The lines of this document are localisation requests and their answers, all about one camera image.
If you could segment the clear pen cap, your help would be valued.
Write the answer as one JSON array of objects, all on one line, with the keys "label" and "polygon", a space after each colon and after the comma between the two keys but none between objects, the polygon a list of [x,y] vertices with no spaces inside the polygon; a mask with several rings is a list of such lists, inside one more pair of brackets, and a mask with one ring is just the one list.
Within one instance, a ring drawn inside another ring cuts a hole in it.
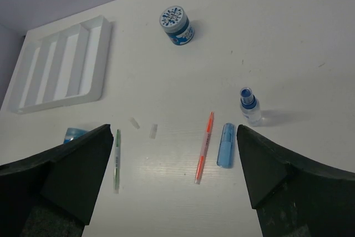
[{"label": "clear pen cap", "polygon": [[132,126],[133,126],[135,129],[139,129],[139,128],[140,128],[139,123],[138,123],[133,117],[131,117],[131,118],[129,119],[129,121],[131,122]]}]

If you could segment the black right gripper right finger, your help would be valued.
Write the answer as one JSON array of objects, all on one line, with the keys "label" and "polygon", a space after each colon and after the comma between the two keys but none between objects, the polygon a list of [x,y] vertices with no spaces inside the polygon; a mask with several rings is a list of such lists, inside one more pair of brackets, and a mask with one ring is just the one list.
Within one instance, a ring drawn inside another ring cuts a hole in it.
[{"label": "black right gripper right finger", "polygon": [[245,125],[236,139],[263,236],[354,236],[354,173],[304,157]]}]

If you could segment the green pen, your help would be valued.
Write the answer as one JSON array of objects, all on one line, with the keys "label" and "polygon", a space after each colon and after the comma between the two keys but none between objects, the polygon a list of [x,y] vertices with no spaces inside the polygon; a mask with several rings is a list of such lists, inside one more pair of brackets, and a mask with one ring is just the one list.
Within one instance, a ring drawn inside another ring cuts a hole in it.
[{"label": "green pen", "polygon": [[120,129],[116,131],[115,150],[114,150],[114,193],[119,193],[120,183],[120,146],[121,146],[121,132]]}]

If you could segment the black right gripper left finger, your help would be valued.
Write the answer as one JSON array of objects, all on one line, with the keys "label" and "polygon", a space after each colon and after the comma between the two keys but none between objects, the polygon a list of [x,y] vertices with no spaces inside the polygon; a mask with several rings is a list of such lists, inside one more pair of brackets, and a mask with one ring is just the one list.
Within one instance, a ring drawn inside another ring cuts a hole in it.
[{"label": "black right gripper left finger", "polygon": [[82,236],[113,147],[110,125],[1,165],[1,236]]}]

